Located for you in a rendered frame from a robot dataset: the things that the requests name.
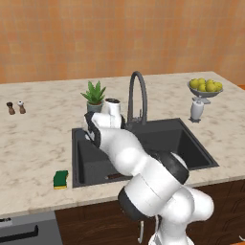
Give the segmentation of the green and yellow sponge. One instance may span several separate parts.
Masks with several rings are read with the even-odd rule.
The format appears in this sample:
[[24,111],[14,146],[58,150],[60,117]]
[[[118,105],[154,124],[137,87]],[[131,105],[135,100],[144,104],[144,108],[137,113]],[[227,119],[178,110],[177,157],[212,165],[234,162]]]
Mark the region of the green and yellow sponge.
[[54,176],[54,189],[66,189],[67,177],[69,172],[67,170],[58,170]]

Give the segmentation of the green plant in grey pot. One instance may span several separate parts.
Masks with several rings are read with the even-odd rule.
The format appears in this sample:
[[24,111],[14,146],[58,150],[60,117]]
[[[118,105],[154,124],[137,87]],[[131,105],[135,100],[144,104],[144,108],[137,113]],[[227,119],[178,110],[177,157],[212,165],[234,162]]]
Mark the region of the green plant in grey pot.
[[94,85],[88,81],[88,89],[82,95],[87,99],[88,112],[100,112],[103,105],[105,87],[100,88],[100,81]]

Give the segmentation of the grey fruit bowl on stand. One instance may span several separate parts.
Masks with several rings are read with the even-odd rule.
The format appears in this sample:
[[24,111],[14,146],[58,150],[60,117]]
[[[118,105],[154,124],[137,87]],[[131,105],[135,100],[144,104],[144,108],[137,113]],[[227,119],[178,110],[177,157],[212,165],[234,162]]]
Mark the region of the grey fruit bowl on stand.
[[201,121],[201,116],[204,111],[204,105],[210,104],[209,98],[213,98],[218,94],[222,93],[223,90],[218,92],[201,92],[196,89],[193,89],[189,86],[190,91],[194,95],[192,98],[192,105],[190,108],[190,120],[193,123],[199,123]]

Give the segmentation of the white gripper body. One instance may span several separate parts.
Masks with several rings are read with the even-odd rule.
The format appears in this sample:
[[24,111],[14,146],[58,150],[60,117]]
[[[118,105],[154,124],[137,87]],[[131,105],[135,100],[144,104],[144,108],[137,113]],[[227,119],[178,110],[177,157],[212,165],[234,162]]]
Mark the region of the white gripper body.
[[89,132],[87,130],[84,131],[84,134],[85,134],[85,139],[86,140],[89,140],[91,142],[94,142],[95,141],[95,134],[94,132]]

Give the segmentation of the dark grey curved tap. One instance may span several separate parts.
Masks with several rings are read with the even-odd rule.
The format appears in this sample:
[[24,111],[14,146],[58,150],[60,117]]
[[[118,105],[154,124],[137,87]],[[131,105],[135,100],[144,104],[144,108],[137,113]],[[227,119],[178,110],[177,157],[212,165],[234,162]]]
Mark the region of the dark grey curved tap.
[[145,81],[142,74],[139,71],[135,71],[132,73],[129,83],[129,97],[128,97],[128,111],[127,111],[127,124],[130,125],[133,123],[133,90],[134,90],[134,80],[135,77],[138,78],[141,86],[142,92],[142,116],[140,122],[142,125],[146,124],[147,121],[147,94],[146,94],[146,87]]

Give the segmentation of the dark wood cupboard run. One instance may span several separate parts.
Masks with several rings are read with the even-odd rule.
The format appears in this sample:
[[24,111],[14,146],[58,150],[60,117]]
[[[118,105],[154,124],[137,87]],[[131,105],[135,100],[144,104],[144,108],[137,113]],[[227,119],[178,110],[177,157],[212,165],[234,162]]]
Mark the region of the dark wood cupboard run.
[[[205,222],[188,225],[195,245],[233,245],[245,238],[245,180],[200,188],[212,197],[214,212]],[[63,245],[147,245],[154,234],[155,220],[145,221],[139,244],[139,223],[127,218],[116,201],[56,212]]]

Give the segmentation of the brown white-topped salt shaker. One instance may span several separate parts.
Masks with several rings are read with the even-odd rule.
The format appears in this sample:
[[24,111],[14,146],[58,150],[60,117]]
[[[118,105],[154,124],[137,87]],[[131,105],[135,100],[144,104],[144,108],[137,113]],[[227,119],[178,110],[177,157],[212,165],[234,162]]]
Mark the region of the brown white-topped salt shaker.
[[19,106],[20,114],[25,114],[26,113],[26,109],[24,107],[24,102],[22,100],[20,100],[17,104]]

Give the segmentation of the grey dishwasher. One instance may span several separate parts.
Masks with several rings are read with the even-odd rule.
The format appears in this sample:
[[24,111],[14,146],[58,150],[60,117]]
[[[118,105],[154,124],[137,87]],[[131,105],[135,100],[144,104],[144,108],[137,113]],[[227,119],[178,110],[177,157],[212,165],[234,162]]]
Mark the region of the grey dishwasher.
[[63,245],[54,212],[0,218],[0,236],[31,232],[35,225],[39,228],[38,236],[0,245]]

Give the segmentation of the black kitchen sink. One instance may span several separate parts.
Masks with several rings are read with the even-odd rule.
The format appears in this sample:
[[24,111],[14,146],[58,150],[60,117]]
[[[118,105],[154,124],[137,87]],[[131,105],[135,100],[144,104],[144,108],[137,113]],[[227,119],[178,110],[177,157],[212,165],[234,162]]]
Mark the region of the black kitchen sink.
[[[146,125],[134,122],[131,131],[148,154],[162,151],[177,153],[189,170],[218,166],[179,118],[148,121]],[[72,129],[72,166],[74,188],[131,179],[131,176],[119,174],[107,155],[85,139],[85,131],[82,128]]]

